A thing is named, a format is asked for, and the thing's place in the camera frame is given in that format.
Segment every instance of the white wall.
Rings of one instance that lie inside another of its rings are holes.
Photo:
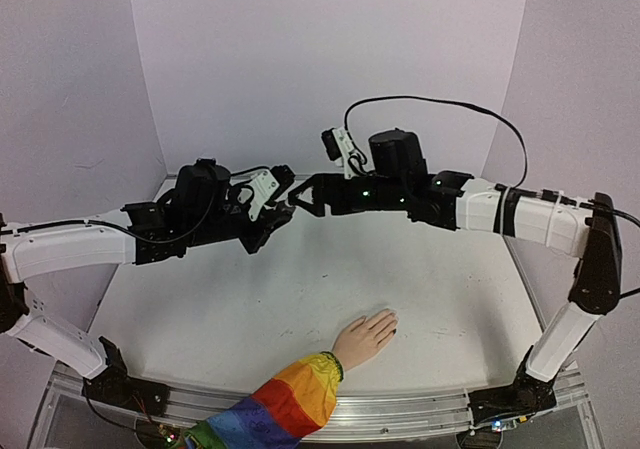
[[[640,215],[640,0],[527,0],[504,113],[524,132],[526,186],[590,196],[609,193]],[[513,137],[496,135],[484,176],[513,180]],[[640,286],[640,232],[622,221],[623,286]],[[518,255],[551,317],[566,300],[574,261],[540,246]],[[640,297],[624,300],[579,351],[609,448],[640,441]]]
[[[0,211],[41,221],[155,193],[166,174],[130,0],[0,0]],[[87,327],[113,273],[27,281]],[[0,444],[26,446],[53,362],[0,335]]]
[[[151,107],[170,172],[208,155],[232,169],[332,171],[320,132],[385,93],[499,109],[525,0],[132,0]],[[495,122],[385,103],[353,133],[421,136],[431,169],[480,173]]]

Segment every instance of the wire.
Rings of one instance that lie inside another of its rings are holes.
[[[215,201],[216,198],[216,192],[213,191],[211,193],[211,199],[209,200],[209,205],[207,206],[207,209],[204,211],[204,214],[202,215],[202,217],[200,218],[200,220],[191,228],[189,229],[187,232],[180,234],[177,237],[174,237],[172,239],[165,239],[165,240],[154,240],[154,239],[148,239],[146,237],[140,236],[139,234],[136,234],[134,232],[131,232],[130,230],[119,226],[117,224],[114,224],[112,222],[108,222],[108,221],[98,221],[95,219],[67,219],[64,221],[55,221],[55,222],[47,222],[44,224],[36,224],[33,226],[25,226],[25,227],[21,227],[20,229],[18,229],[16,232],[18,232],[19,234],[24,234],[24,233],[28,233],[31,231],[39,231],[39,230],[43,230],[43,229],[51,229],[54,227],[62,227],[62,226],[76,226],[76,225],[82,225],[82,226],[102,226],[102,227],[108,227],[110,229],[115,229],[116,231],[120,231],[128,236],[131,236],[133,238],[135,238],[138,241],[144,242],[146,244],[174,244],[178,241],[181,241],[182,239],[184,239],[185,237],[190,236],[191,234],[193,234],[195,231],[198,230],[198,228],[202,225],[202,223],[207,219],[207,217],[209,216],[209,213],[211,212],[211,208],[213,207],[213,203]],[[11,230],[5,230],[5,231],[0,231],[0,236],[9,236],[13,234],[13,231]]]
[[[251,169],[245,169],[244,171],[234,172],[233,174],[231,174],[230,177],[244,176],[245,174],[249,174],[251,172],[265,171],[265,170],[268,171],[269,168],[267,166],[256,166],[256,167],[252,167]]]
[[[138,407],[140,408],[142,413],[147,417],[147,421],[149,421],[149,424],[151,424],[152,426],[160,427],[160,424],[151,419],[151,416],[147,413],[147,408],[144,405],[144,400],[138,399],[135,394],[133,395],[133,400],[136,401],[136,404],[138,404]]]
[[[131,431],[134,434],[140,436],[140,435],[144,435],[145,437],[150,437],[152,439],[158,439],[158,440],[163,440],[166,441],[166,439],[160,435],[155,435],[155,434],[146,434],[146,433],[142,433],[140,431],[138,431],[137,429],[133,428],[133,427],[129,427],[129,426],[125,426],[124,424],[120,424],[119,422],[116,421],[112,421],[111,419],[103,416],[102,414],[100,414],[95,407],[93,407],[93,404],[91,404],[91,399],[89,399],[89,396],[87,396],[85,394],[84,396],[85,400],[87,401],[87,405],[89,406],[89,409],[91,409],[91,412],[93,412],[96,416],[98,416],[98,418],[102,419],[104,422],[111,424],[112,426],[116,426],[119,427],[121,429],[126,429],[127,431]]]
[[[450,105],[450,106],[464,107],[465,109],[469,109],[471,111],[478,112],[480,114],[491,116],[491,117],[494,117],[495,119],[499,120],[504,125],[506,125],[509,129],[511,129],[511,131],[518,138],[518,142],[520,143],[520,146],[522,147],[522,153],[524,155],[524,168],[522,170],[522,177],[520,178],[520,181],[515,186],[513,186],[513,188],[515,189],[515,188],[520,187],[522,185],[522,183],[525,181],[525,179],[527,178],[527,174],[529,172],[529,156],[527,154],[527,147],[526,147],[526,145],[524,143],[524,138],[522,137],[522,134],[520,133],[520,131],[516,128],[516,126],[514,126],[511,122],[509,122],[507,119],[502,117],[500,114],[496,114],[495,112],[493,112],[490,109],[484,108],[482,106],[477,106],[476,104],[471,104],[469,102],[453,101],[453,100],[448,100],[448,99],[433,99],[433,98],[430,98],[430,97],[412,96],[412,95],[379,96],[379,97],[370,97],[368,99],[361,99],[361,100],[351,104],[349,106],[349,108],[346,110],[346,112],[344,113],[344,123],[343,123],[343,125],[344,125],[345,131],[349,132],[349,114],[356,107],[361,106],[363,104],[369,104],[369,103],[372,103],[372,102],[394,101],[394,100],[398,100],[398,99],[408,99],[408,100],[423,101],[423,102],[433,102],[433,103],[436,103],[436,104],[445,104],[445,105]],[[358,152],[363,156],[364,160],[363,160],[363,164],[362,165],[366,164],[367,163],[367,156],[356,145],[355,141],[354,141],[353,145],[358,150]]]

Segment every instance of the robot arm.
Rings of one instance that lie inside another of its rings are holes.
[[[331,130],[322,137],[331,159],[345,153],[336,150],[344,141],[331,137],[339,134],[345,135]],[[604,194],[572,199],[453,171],[429,174],[416,135],[398,129],[372,136],[369,145],[374,172],[313,175],[289,192],[289,203],[317,217],[325,215],[325,205],[332,215],[404,211],[412,222],[512,236],[579,259],[568,302],[527,353],[514,382],[470,394],[478,427],[555,406],[553,383],[562,365],[620,299],[622,251],[611,199]],[[305,200],[309,189],[311,198]]]
[[[183,257],[189,247],[231,239],[239,239],[253,254],[291,220],[293,208],[277,199],[294,175],[287,166],[276,166],[261,168],[235,185],[230,179],[230,172],[215,161],[200,160],[183,167],[175,188],[157,202],[129,204],[86,219],[2,224],[0,333],[76,370],[89,380],[85,389],[90,388],[92,399],[126,407],[135,390],[149,410],[159,414],[165,386],[130,378],[113,343],[47,313],[24,281],[93,264],[141,265]],[[155,394],[144,398],[146,392]]]

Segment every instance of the rainbow sleeve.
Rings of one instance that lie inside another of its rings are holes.
[[[343,377],[340,362],[330,352],[300,359],[231,409],[186,431],[182,447],[296,447],[327,424]]]

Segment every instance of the white table surface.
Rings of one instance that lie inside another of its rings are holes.
[[[300,209],[255,255],[234,240],[120,267],[91,332],[121,348],[132,375],[248,392],[384,307],[398,333],[343,394],[509,383],[540,336],[499,236]]]

